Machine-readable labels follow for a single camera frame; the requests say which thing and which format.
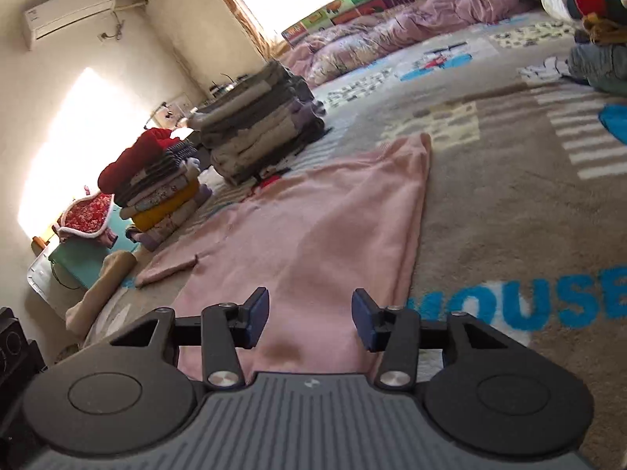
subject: wall socket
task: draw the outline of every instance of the wall socket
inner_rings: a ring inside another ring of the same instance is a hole
[[[189,117],[193,107],[189,97],[182,93],[160,108],[153,120],[162,129],[174,129],[181,118]]]

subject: silver bolt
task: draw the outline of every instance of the silver bolt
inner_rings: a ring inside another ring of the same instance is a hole
[[[411,378],[407,373],[402,371],[386,371],[379,378],[380,382],[388,387],[402,387],[407,385]]]
[[[232,371],[216,371],[209,375],[209,383],[216,387],[232,387],[239,381],[239,376],[237,376]]]

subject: sunlight patch on wall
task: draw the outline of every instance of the sunlight patch on wall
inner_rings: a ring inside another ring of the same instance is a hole
[[[18,223],[40,235],[83,186],[96,190],[102,169],[133,144],[149,112],[86,68],[67,93],[37,152],[22,191]]]

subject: red folded sweater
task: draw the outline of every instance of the red folded sweater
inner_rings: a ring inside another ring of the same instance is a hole
[[[148,129],[137,138],[133,146],[120,154],[117,161],[112,162],[98,177],[98,187],[105,194],[112,194],[117,187],[130,180],[143,167],[155,162],[163,155],[163,151],[180,141],[170,137],[170,129]]]

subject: black device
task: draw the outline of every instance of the black device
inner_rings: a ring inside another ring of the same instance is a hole
[[[379,308],[358,289],[357,333],[367,350],[382,352],[371,381],[359,374],[260,372],[246,383],[235,348],[256,345],[269,312],[265,288],[242,305],[217,304],[192,318],[161,307],[39,373],[5,409],[5,425],[17,424],[19,435],[0,432],[4,465],[592,468],[577,453],[593,418],[584,383],[467,313],[428,322],[411,309]],[[25,342],[21,330],[5,332],[1,348],[14,332]],[[179,347],[193,345],[202,348],[203,381],[176,368]],[[443,350],[444,369],[422,383],[416,383],[419,348]],[[27,350],[23,355],[29,359]],[[29,366],[31,376],[36,367]],[[7,379],[17,383],[12,376],[2,377],[0,397],[8,397]]]

